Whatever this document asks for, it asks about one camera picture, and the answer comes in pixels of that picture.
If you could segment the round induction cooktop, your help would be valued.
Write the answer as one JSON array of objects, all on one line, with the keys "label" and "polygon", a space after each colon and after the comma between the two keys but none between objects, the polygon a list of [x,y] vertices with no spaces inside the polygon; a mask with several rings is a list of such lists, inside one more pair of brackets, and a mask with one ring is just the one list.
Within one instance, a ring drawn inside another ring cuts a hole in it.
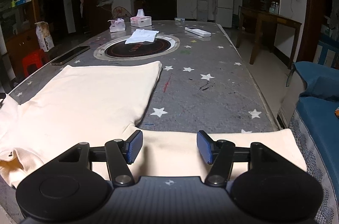
[{"label": "round induction cooktop", "polygon": [[94,57],[103,61],[139,61],[175,52],[181,44],[176,36],[157,34],[153,42],[126,44],[128,36],[99,46]]}]

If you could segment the white folded cloth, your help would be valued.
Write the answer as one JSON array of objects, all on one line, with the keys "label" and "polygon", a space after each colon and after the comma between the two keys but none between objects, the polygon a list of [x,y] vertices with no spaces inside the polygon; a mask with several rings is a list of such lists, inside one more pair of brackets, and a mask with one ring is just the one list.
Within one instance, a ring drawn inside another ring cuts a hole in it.
[{"label": "white folded cloth", "polygon": [[155,30],[136,29],[132,33],[131,37],[129,37],[125,41],[125,44],[135,44],[135,43],[143,43],[143,42],[153,43],[158,33],[159,31],[155,31]]}]

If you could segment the pink tissue box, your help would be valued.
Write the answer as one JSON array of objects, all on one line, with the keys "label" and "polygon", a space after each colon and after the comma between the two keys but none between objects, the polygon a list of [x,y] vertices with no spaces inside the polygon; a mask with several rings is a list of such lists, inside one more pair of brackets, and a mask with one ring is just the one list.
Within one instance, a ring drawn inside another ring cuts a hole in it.
[{"label": "pink tissue box", "polygon": [[144,15],[143,9],[138,9],[135,17],[130,18],[131,26],[143,28],[152,25],[152,18]]}]

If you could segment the small electric fan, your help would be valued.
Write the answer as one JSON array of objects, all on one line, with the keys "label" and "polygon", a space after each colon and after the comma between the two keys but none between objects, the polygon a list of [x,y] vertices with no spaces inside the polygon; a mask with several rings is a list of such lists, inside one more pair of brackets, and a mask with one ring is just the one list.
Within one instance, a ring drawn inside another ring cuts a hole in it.
[{"label": "small electric fan", "polygon": [[131,17],[131,13],[124,7],[118,6],[112,10],[113,20],[120,18],[123,19],[125,22],[130,22]]}]

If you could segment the black smartphone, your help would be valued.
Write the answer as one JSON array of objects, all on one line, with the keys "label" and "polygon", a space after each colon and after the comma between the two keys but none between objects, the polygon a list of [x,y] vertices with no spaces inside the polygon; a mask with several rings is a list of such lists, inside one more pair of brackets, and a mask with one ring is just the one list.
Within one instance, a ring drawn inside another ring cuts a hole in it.
[{"label": "black smartphone", "polygon": [[62,66],[69,62],[70,60],[74,59],[78,55],[86,52],[87,50],[90,49],[90,46],[78,46],[73,48],[72,50],[69,50],[65,54],[55,58],[54,60],[51,61],[51,65],[53,66]]}]

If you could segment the small clear dish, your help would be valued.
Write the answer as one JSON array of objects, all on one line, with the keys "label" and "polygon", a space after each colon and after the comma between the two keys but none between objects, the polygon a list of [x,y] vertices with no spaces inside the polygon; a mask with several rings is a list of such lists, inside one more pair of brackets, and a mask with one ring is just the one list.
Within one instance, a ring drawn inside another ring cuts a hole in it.
[{"label": "small clear dish", "polygon": [[183,23],[185,22],[185,18],[175,18],[175,22]]}]

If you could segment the red plastic stool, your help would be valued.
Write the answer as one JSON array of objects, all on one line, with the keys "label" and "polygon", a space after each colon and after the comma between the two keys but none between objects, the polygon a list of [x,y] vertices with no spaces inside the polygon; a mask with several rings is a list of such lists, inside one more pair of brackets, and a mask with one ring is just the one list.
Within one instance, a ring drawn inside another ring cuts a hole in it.
[{"label": "red plastic stool", "polygon": [[31,73],[29,69],[34,66],[36,69],[42,68],[49,62],[48,57],[43,49],[35,50],[22,59],[22,67],[25,78]]}]

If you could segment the water dispenser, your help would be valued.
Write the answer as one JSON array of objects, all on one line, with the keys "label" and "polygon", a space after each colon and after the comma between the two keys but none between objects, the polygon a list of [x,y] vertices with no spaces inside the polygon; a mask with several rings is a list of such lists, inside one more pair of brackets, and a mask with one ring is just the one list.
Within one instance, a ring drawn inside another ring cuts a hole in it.
[{"label": "water dispenser", "polygon": [[196,19],[200,22],[207,22],[208,0],[196,0]]}]

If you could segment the white paper bag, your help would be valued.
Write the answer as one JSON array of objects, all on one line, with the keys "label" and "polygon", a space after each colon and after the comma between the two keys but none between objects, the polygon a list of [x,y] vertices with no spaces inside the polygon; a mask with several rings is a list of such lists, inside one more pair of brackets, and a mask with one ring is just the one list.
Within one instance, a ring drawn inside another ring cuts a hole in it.
[{"label": "white paper bag", "polygon": [[44,52],[48,52],[54,48],[52,36],[49,30],[49,24],[47,22],[37,22],[35,25],[40,48],[43,49]]}]

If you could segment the white remote control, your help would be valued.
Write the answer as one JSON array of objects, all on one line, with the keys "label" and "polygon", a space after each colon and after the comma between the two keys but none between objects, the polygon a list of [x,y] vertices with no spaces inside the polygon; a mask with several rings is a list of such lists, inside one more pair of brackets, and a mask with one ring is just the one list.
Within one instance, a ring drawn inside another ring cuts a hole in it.
[{"label": "white remote control", "polygon": [[195,34],[195,35],[203,37],[203,38],[211,37],[210,32],[207,32],[207,31],[195,28],[195,27],[185,27],[185,30],[187,32],[190,32],[192,34]]}]

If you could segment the brown wooden side table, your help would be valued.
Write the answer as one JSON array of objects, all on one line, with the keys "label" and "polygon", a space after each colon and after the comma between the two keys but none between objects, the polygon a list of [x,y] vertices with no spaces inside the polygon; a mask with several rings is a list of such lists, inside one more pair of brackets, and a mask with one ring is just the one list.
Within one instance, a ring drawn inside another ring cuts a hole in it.
[{"label": "brown wooden side table", "polygon": [[297,22],[291,18],[287,18],[278,14],[270,12],[259,11],[248,7],[239,7],[239,32],[236,42],[236,48],[239,48],[242,42],[243,23],[246,19],[253,19],[256,22],[254,31],[254,44],[250,55],[249,64],[253,65],[260,49],[263,47],[269,48],[274,51],[275,38],[278,25],[289,27],[294,30],[294,38],[290,52],[290,58],[283,60],[283,63],[291,69],[294,63],[296,47],[299,40],[300,28],[302,23]]}]

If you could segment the blue sofa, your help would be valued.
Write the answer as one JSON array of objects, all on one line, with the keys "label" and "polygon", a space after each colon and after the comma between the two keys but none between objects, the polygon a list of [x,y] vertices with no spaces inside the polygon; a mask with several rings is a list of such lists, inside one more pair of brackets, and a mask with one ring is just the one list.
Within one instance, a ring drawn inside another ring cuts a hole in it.
[{"label": "blue sofa", "polygon": [[288,76],[278,111],[306,162],[307,173],[322,186],[317,223],[338,223],[338,70],[297,62]]}]

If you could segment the cream white garment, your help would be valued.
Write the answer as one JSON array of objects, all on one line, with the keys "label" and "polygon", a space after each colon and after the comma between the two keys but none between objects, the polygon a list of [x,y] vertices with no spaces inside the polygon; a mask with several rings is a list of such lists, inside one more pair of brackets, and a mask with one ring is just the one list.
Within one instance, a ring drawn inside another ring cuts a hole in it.
[{"label": "cream white garment", "polygon": [[[66,66],[33,98],[19,104],[1,98],[1,178],[10,186],[79,142],[104,146],[126,140],[146,110],[161,63],[117,66]],[[139,176],[207,175],[196,134],[143,131],[144,143],[130,165]],[[264,133],[222,133],[238,146],[262,142],[301,170],[306,162],[290,129]]]}]

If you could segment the white refrigerator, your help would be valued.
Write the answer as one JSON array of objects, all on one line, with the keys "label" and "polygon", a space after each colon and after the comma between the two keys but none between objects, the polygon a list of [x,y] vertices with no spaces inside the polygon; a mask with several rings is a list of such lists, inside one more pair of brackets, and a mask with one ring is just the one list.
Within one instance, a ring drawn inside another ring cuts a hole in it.
[{"label": "white refrigerator", "polygon": [[215,0],[215,21],[222,27],[231,28],[234,0]]}]

